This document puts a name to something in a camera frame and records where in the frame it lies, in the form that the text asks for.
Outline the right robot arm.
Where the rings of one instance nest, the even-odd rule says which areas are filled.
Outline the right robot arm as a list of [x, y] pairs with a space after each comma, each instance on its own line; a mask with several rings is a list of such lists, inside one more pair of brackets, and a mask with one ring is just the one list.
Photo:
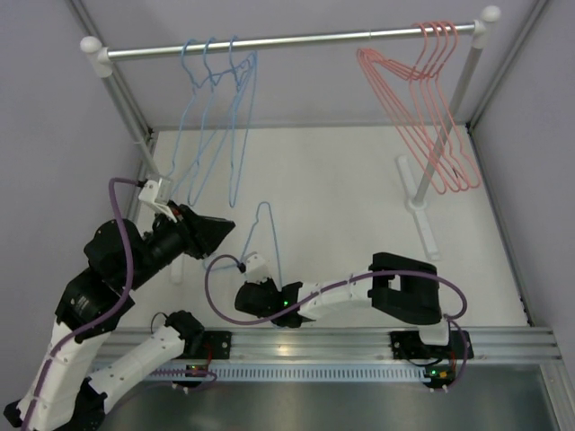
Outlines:
[[376, 310], [416, 328], [391, 336], [396, 359], [427, 360], [432, 365], [468, 352], [463, 341], [454, 344], [451, 338], [453, 321], [467, 311], [467, 298], [428, 262], [378, 252], [366, 272], [341, 282], [298, 281], [282, 287], [276, 286], [257, 253], [239, 268], [245, 282], [234, 308], [281, 328], [296, 329], [338, 312]]

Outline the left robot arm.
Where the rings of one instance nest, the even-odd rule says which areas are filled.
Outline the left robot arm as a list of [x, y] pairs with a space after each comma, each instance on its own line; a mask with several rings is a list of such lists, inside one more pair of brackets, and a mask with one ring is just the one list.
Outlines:
[[204, 327], [190, 313], [173, 312], [147, 341], [112, 364], [90, 374], [98, 351], [134, 306], [132, 291], [181, 255], [202, 260], [217, 250], [235, 224], [198, 215], [169, 202], [152, 229], [115, 215], [86, 244], [88, 267], [67, 285], [55, 310], [47, 354], [34, 383], [4, 417], [21, 430], [94, 430], [132, 387], [178, 356], [195, 357]]

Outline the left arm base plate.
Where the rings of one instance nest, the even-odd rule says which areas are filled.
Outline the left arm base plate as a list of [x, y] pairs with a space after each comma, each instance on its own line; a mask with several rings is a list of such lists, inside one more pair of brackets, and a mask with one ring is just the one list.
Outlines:
[[227, 360], [232, 348], [232, 332], [227, 330], [207, 330], [194, 347], [186, 347], [179, 359], [186, 360]]

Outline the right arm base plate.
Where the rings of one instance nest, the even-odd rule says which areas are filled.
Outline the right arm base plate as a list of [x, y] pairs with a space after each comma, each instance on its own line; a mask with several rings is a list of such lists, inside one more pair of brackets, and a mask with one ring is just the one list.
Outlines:
[[474, 358], [469, 333], [451, 330], [446, 346], [426, 345], [416, 330], [392, 331], [389, 333], [393, 358], [398, 360], [464, 359]]

